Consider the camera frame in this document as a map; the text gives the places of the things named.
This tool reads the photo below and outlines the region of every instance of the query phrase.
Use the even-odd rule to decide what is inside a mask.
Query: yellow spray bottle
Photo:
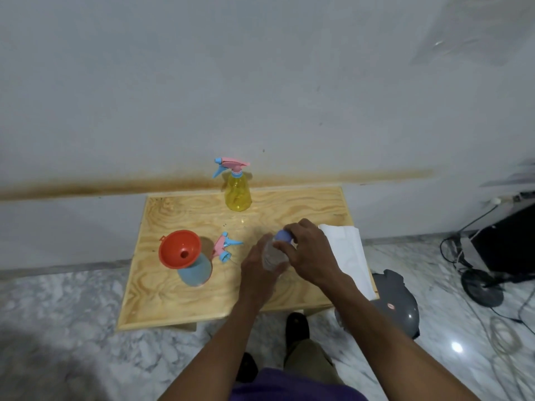
[[[231,169],[231,175],[228,178],[225,189],[227,207],[232,211],[245,211],[251,207],[252,200],[249,183],[242,171],[242,168],[249,166],[250,163],[233,158],[217,158],[215,162],[219,165],[219,168],[213,174],[213,177],[217,177],[226,169]]]

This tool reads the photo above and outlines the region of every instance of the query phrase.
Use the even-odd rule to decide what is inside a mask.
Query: gray vacuum cleaner
[[[420,313],[418,312],[418,303],[405,287],[403,276],[388,269],[383,274],[373,273],[372,276],[379,292],[379,299],[371,301],[371,303],[409,337],[412,339],[419,337]],[[338,311],[335,314],[338,323],[345,329]]]

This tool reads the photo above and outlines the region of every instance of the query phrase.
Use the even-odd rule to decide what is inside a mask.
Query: white wall
[[[1,0],[0,190],[433,169],[345,185],[363,237],[454,230],[535,156],[535,38],[413,65],[445,0]],[[142,197],[0,204],[2,268],[131,256]]]

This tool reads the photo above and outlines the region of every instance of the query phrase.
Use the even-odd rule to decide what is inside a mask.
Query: round black base
[[[504,302],[504,292],[497,285],[485,288],[485,284],[494,279],[483,270],[469,269],[461,276],[461,283],[466,294],[483,307],[494,308]]]

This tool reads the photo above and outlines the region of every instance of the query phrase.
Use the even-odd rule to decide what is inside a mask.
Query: red funnel
[[[171,232],[160,239],[158,256],[169,269],[184,269],[191,266],[201,254],[201,239],[187,229]]]

